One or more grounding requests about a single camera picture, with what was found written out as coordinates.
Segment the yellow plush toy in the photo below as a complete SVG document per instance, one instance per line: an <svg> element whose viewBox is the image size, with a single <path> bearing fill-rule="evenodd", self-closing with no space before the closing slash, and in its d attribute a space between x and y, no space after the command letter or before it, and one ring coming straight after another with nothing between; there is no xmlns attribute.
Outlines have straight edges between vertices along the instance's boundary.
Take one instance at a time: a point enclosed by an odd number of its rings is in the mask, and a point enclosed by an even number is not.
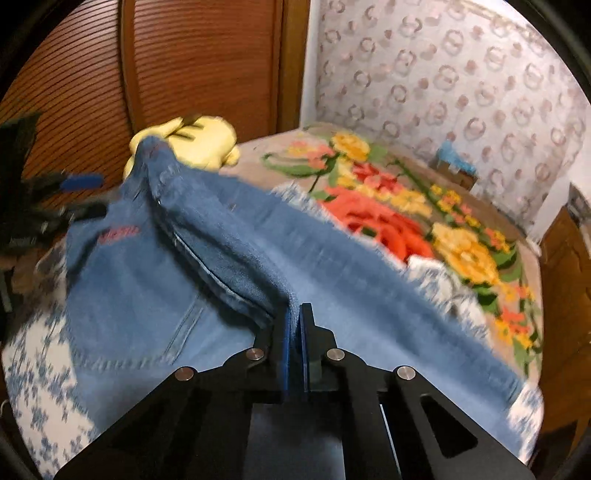
<svg viewBox="0 0 591 480"><path fill-rule="evenodd" d="M219 170L224 165L236 165L240 157L236 146L236 132L223 118L179 117L162 125L145 128L134 135L129 142L131 158L123 171L124 180L134 166L134 155L139 143L150 135L165 139L179 162L191 168Z"/></svg>

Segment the silver rivet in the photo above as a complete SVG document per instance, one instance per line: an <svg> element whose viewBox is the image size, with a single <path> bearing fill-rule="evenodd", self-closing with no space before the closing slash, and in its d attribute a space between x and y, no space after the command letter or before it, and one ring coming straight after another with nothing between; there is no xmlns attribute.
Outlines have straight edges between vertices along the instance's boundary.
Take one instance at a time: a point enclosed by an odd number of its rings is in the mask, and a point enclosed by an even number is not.
<svg viewBox="0 0 591 480"><path fill-rule="evenodd" d="M403 380L412 380L415 377L415 375L417 375L413 367L407 367L406 365L404 365L403 367L398 367L396 373Z"/></svg>
<svg viewBox="0 0 591 480"><path fill-rule="evenodd" d="M176 370L174 377L180 382L186 382L193 378L193 369L191 367L181 367Z"/></svg>
<svg viewBox="0 0 591 480"><path fill-rule="evenodd" d="M328 352L326 352L326 356L335 362L342 360L345 358L345 352L343 352L340 348L331 348Z"/></svg>
<svg viewBox="0 0 591 480"><path fill-rule="evenodd" d="M246 358L249 360L260 360L265 356L265 352L263 352L260 348L249 348L246 351Z"/></svg>

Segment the denim jeans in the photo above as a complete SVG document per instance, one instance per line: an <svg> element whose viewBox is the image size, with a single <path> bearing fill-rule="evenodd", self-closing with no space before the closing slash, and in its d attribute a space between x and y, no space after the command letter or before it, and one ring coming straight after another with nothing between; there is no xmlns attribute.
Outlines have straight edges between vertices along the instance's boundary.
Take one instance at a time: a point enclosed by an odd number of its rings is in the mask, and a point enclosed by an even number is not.
<svg viewBox="0 0 591 480"><path fill-rule="evenodd" d="M271 322L293 336L310 302L340 348L383 369L412 365L519 451L507 412L523 381L344 232L178 163L155 137L140 144L121 194L104 219L67 236L77 397L99 432L180 366L219 366ZM264 416L253 432L268 427Z"/></svg>

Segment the wallpaper circle pattern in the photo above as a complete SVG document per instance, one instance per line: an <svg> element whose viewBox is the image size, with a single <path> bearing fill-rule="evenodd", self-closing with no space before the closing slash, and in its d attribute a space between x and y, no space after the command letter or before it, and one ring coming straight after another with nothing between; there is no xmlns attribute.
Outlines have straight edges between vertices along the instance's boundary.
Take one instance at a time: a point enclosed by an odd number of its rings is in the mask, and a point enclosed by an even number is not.
<svg viewBox="0 0 591 480"><path fill-rule="evenodd" d="M588 101L532 26L458 0L324 0L317 117L431 160L443 141L524 228L579 154Z"/></svg>

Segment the floral bedspread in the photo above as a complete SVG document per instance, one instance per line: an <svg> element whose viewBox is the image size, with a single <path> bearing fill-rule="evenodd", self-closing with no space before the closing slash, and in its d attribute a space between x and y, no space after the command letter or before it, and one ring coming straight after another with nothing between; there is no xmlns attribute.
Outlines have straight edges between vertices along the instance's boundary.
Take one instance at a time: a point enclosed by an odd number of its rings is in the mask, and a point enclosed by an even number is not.
<svg viewBox="0 0 591 480"><path fill-rule="evenodd" d="M340 127L318 124L242 144L240 163L224 173L266 189L294 180L341 227L380 244L402 268L419 258L442 262L473 292L493 350L537 383L543 348L537 259L489 226L491 214L474 207L479 201L468 192L417 166Z"/></svg>

